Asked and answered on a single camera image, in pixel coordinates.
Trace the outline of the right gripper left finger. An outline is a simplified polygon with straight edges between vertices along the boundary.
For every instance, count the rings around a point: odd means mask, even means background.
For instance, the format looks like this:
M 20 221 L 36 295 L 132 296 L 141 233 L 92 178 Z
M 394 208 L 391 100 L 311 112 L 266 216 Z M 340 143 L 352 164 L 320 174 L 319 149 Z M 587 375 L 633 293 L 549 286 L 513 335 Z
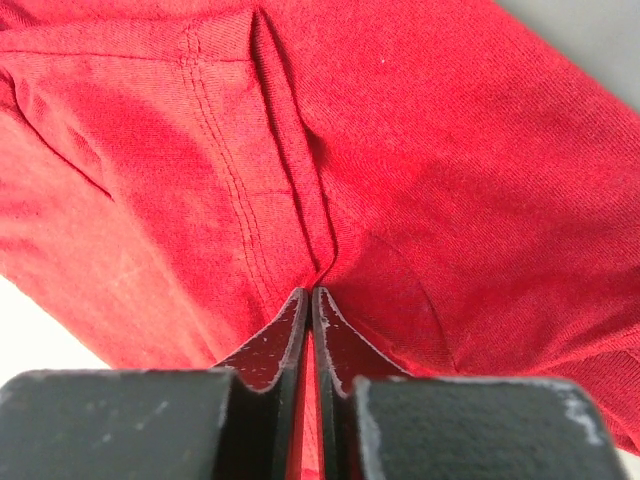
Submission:
M 297 479 L 308 295 L 205 370 L 33 370 L 1 389 L 5 479 Z

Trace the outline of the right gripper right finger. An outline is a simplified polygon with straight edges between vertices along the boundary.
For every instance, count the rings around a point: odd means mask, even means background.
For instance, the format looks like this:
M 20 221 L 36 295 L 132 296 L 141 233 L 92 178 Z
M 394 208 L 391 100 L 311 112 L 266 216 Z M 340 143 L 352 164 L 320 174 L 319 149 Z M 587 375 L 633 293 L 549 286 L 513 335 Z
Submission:
M 622 479 L 586 393 L 536 377 L 410 375 L 312 295 L 327 479 Z

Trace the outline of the red t shirt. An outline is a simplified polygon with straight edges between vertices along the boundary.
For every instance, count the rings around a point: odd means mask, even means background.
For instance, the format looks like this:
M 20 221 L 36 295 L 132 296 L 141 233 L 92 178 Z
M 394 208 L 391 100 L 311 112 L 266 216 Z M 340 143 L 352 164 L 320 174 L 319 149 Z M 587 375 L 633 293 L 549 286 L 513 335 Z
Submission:
M 1 273 L 116 368 L 297 287 L 417 376 L 565 377 L 639 450 L 639 118 L 491 1 L 5 1 Z

